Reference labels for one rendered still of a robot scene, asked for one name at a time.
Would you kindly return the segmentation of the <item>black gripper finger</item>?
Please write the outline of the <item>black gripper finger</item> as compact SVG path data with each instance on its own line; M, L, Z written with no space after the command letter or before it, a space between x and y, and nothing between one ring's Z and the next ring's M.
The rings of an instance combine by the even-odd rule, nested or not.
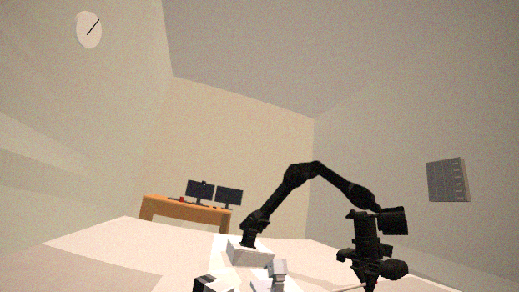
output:
M364 276L364 271L368 270L369 269L369 265L365 265L361 268L356 268L355 266L350 266L351 269L353 269L353 271L355 272L355 274L357 275L359 281L363 284L365 283L365 276ZM364 286L364 290L365 292L368 292L367 290L367 287Z
M368 292L373 292L375 289L375 284L380 276L379 273L371 272L369 270L366 270L363 272L365 276L365 282Z

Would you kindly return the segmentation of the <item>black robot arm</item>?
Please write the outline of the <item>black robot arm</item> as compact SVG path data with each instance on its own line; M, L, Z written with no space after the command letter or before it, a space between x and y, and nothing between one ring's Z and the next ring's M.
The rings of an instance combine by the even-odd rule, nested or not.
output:
M283 182L271 197L262 207L250 213L239 224L239 228L243 230L243 237L239 245L256 249L254 245L256 235L257 233L262 234L262 231L270 224L270 215L292 190L299 188L306 180L314 179L318 175L340 189L354 206L362 210L369 209L375 212L375 214L368 214L366 211L356 212L352 209L345 216L346 219L354 220L355 236L370 237L377 235L375 218L377 218L377 228L382 231L383 235L408 235L403 206L382 209L375 201L375 195L366 187L347 181L319 160L314 160L309 163L291 164L288 167Z

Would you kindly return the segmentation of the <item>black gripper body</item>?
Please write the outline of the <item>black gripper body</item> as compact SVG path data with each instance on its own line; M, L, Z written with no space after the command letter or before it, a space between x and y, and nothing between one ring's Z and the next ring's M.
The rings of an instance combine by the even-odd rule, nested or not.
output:
M369 271L379 273L381 277L388 280L398 280L408 273L408 265L405 261L398 259L379 260L378 242L380 237L359 237L355 236L351 240L355 244L355 249L347 248L338 250L336 260L344 263L351 259L352 266L361 268L369 265Z

